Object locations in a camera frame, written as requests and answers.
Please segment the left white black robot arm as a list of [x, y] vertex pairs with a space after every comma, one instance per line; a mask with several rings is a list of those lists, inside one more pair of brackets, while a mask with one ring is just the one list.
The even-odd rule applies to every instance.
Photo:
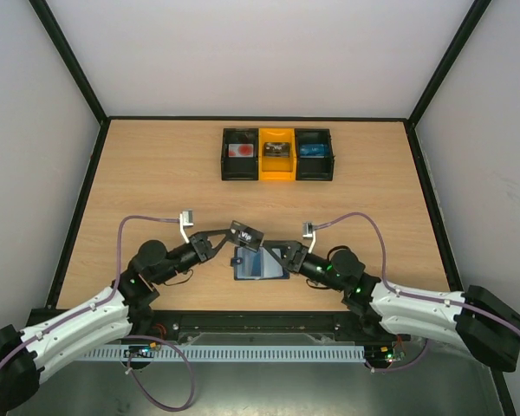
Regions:
[[31, 327], [0, 328], [0, 411], [27, 401], [79, 356], [130, 335], [151, 313], [159, 285], [214, 258], [223, 245], [211, 237], [228, 242], [234, 234], [231, 229], [197, 232], [171, 250], [148, 240], [112, 283], [86, 302]]

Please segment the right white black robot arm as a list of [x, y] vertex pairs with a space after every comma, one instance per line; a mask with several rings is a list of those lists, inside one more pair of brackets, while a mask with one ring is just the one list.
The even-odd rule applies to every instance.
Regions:
[[452, 345], [497, 371], [517, 368], [520, 314], [481, 286], [438, 292], [390, 283], [369, 275], [346, 245], [325, 257], [298, 241], [268, 240], [263, 248], [289, 273], [340, 292], [370, 339], [411, 335]]

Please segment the navy blue card holder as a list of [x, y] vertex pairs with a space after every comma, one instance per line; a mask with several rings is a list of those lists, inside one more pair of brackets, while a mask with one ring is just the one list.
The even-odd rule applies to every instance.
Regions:
[[287, 280], [289, 272], [285, 270], [264, 247], [252, 251], [244, 247], [234, 250], [230, 265], [236, 281]]

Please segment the black VIP card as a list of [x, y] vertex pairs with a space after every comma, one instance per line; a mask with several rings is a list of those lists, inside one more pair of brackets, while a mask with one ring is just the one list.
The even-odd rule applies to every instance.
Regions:
[[291, 144], [289, 142], [267, 141], [263, 143], [265, 158], [289, 158]]
[[229, 228], [229, 240], [237, 247], [258, 252], [264, 234], [246, 224], [233, 220]]

